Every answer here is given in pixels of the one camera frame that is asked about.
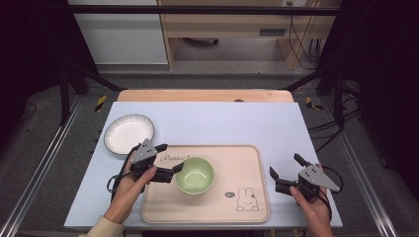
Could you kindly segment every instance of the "floor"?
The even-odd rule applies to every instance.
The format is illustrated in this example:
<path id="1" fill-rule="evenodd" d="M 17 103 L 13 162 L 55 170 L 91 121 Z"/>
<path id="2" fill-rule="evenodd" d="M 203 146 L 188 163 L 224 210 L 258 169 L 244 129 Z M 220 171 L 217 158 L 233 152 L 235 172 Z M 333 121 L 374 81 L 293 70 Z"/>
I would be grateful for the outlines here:
<path id="1" fill-rule="evenodd" d="M 311 65 L 304 57 L 301 63 L 304 67 Z M 301 66 L 287 70 L 274 39 L 219 39 L 217 45 L 211 41 L 183 39 L 179 42 L 172 70 L 167 65 L 99 68 L 105 78 L 129 88 L 280 89 L 312 71 Z M 102 93 L 107 93 L 109 101 L 114 101 L 118 95 L 93 81 L 89 83 L 88 96 L 71 97 L 73 105 L 80 101 L 80 108 L 72 118 L 75 125 L 65 134 L 60 134 L 58 126 L 60 107 L 52 106 L 59 105 L 58 88 L 29 99 L 15 135 L 0 151 L 1 180 L 6 181 L 0 190 L 2 231 L 4 223 L 10 220 L 8 216 L 12 216 L 13 224 L 19 229 L 14 230 L 16 236 L 77 236 L 78 233 L 63 229 L 60 221 L 65 219 L 78 189 L 111 103 L 106 103 L 100 113 L 93 113 L 93 108 Z M 313 80 L 293 92 L 307 127 L 333 119 L 330 115 L 333 100 L 316 97 L 317 83 Z M 306 105 L 307 97 L 315 107 Z M 356 103 L 350 96 L 347 98 L 346 112 L 355 110 Z M 403 186 L 396 171 L 380 165 L 379 152 L 359 118 L 357 115 L 347 117 L 344 132 L 317 153 L 320 162 L 332 164 L 346 182 L 345 192 L 334 196 L 344 221 L 344 228 L 337 229 L 335 235 L 419 236 L 419 228 L 414 224 L 419 218 L 418 202 Z M 314 147 L 319 148 L 327 140 L 322 137 L 334 132 L 336 127 L 332 125 L 311 134 Z M 48 149 L 57 135 L 71 142 L 52 143 L 56 149 Z M 39 164 L 46 166 L 44 173 L 37 169 Z M 36 177 L 41 183 L 27 186 L 35 184 Z M 23 216 L 17 213 L 19 208 Z M 301 235 L 300 230 L 277 230 L 276 236 L 295 236 L 295 231 L 299 231 L 297 236 Z M 263 235 L 272 236 L 270 231 Z"/>

